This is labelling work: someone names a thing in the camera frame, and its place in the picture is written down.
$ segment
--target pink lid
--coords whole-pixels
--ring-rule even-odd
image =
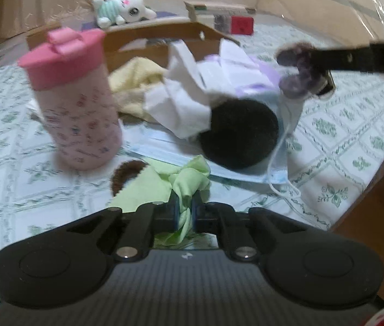
[[[26,69],[36,91],[74,81],[104,62],[104,35],[101,29],[53,30],[48,33],[48,42],[22,56],[18,65]]]

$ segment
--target white elastic string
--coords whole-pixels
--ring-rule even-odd
[[[290,121],[287,123],[286,125],[286,128],[284,129],[284,133],[282,135],[282,137],[280,138],[280,140],[278,141],[278,143],[276,144],[272,154],[271,154],[271,157],[269,158],[269,163],[268,163],[268,170],[267,170],[267,177],[268,177],[268,181],[269,181],[269,187],[271,188],[271,190],[277,194],[278,196],[280,197],[284,197],[286,199],[298,199],[301,197],[301,192],[300,190],[298,190],[297,187],[295,187],[291,181],[289,179],[287,179],[287,182],[284,184],[284,185],[288,185],[295,193],[294,194],[290,194],[290,192],[281,192],[281,191],[278,191],[274,185],[272,185],[272,183],[270,182],[271,181],[271,169],[272,169],[272,164],[273,162],[275,161],[275,158],[278,154],[278,151],[280,150],[280,147],[282,144],[284,144],[284,142],[286,141],[286,137],[287,135],[289,134],[289,129],[290,127],[292,126],[292,112],[287,108],[289,114],[290,114]]]

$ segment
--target white plush cat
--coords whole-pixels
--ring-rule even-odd
[[[112,24],[137,22],[156,18],[156,13],[145,7],[144,0],[92,0],[100,28]]]

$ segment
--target pink tumbler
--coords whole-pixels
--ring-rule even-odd
[[[20,58],[61,157],[86,170],[110,160],[122,134],[104,64],[104,32],[62,28]]]

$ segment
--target brown hair tie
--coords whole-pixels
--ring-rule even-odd
[[[147,163],[140,160],[132,160],[130,162],[122,163],[115,169],[111,178],[112,194],[115,196],[124,188],[127,180],[135,178],[147,166]]]

